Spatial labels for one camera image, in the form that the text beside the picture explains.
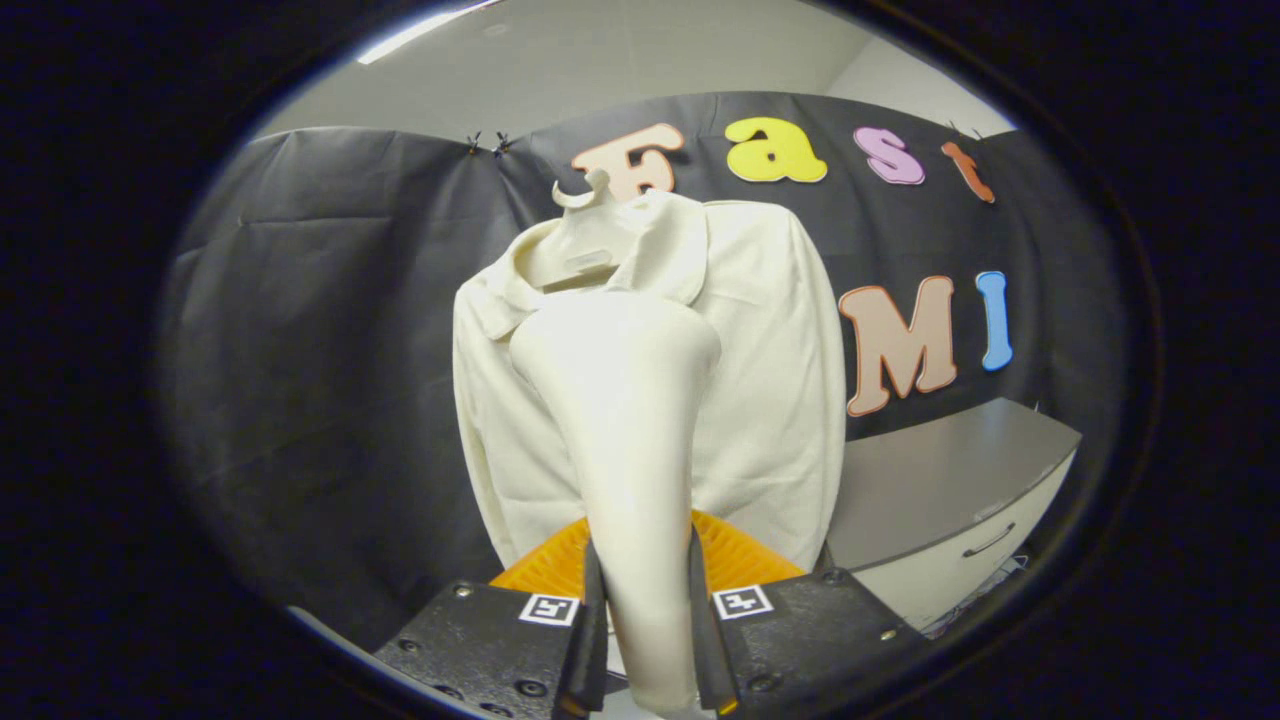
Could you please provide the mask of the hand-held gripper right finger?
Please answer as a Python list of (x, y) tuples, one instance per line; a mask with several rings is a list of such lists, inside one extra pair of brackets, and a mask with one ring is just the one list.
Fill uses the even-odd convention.
[(718, 719), (860, 714), (910, 678), (925, 638), (850, 571), (804, 571), (710, 514), (692, 514), (692, 647)]

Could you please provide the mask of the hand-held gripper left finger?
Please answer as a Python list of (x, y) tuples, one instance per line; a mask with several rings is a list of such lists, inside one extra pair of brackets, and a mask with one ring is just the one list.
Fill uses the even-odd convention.
[(375, 659), (483, 719), (588, 719), (604, 707), (608, 630), (588, 519), (488, 583), (457, 580)]

